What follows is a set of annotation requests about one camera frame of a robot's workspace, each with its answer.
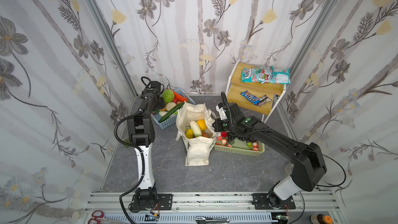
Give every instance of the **bottle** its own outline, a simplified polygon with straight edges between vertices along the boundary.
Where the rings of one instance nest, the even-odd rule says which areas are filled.
[[[324,214],[313,214],[311,215],[311,223],[313,224],[332,224],[333,220],[330,216]]]

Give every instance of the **green cabbage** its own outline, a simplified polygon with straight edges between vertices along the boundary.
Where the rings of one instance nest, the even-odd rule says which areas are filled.
[[[166,104],[172,102],[174,100],[173,90],[171,89],[164,90],[164,92],[162,93],[162,97]]]

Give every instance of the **basket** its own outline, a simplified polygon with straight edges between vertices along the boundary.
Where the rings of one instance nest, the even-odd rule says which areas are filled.
[[[181,88],[177,88],[176,90],[174,90],[174,92],[178,93],[179,95],[181,95],[182,97],[185,97],[188,99],[188,102],[195,105],[195,102],[185,94],[184,91],[182,91]],[[171,124],[174,124],[176,122],[177,119],[177,115],[174,114],[174,116],[169,117],[168,119],[166,119],[165,121],[163,121],[162,123],[159,123],[159,120],[162,116],[160,116],[158,113],[156,115],[151,115],[153,120],[160,126],[160,128],[163,130],[164,128],[170,126]]]
[[[258,142],[258,150],[259,151],[252,151],[252,150],[245,150],[245,149],[239,149],[239,148],[233,148],[233,147],[227,147],[227,146],[214,146],[214,150],[220,151],[220,152],[231,152],[231,153],[236,153],[236,154],[242,154],[242,155],[249,155],[249,156],[259,156],[261,153],[265,151],[264,149],[264,144],[261,142]]]

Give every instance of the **orange bottle cap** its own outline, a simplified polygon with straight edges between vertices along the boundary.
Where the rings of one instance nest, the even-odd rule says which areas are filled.
[[[322,221],[324,221],[324,222],[327,223],[327,224],[332,224],[332,223],[333,223],[333,220],[332,220],[331,217],[328,216],[328,215],[324,215],[324,216],[322,217]]]

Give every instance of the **snack package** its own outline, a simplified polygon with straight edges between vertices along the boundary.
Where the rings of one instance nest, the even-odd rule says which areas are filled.
[[[264,105],[265,103],[270,102],[270,101],[272,101],[272,100],[270,98],[268,98],[268,96],[264,95],[263,97],[260,98],[260,102],[258,102],[256,104],[256,106],[261,107],[262,105]]]
[[[248,101],[253,104],[257,104],[258,102],[260,102],[260,99],[249,93],[249,91],[241,92],[240,95],[244,96],[246,99],[248,99]]]
[[[289,69],[273,69],[272,79],[268,83],[273,84],[290,84],[290,70]]]
[[[253,68],[244,68],[242,70],[242,82],[261,82],[265,83],[272,79],[273,76],[273,68],[270,66],[267,67],[253,67]]]

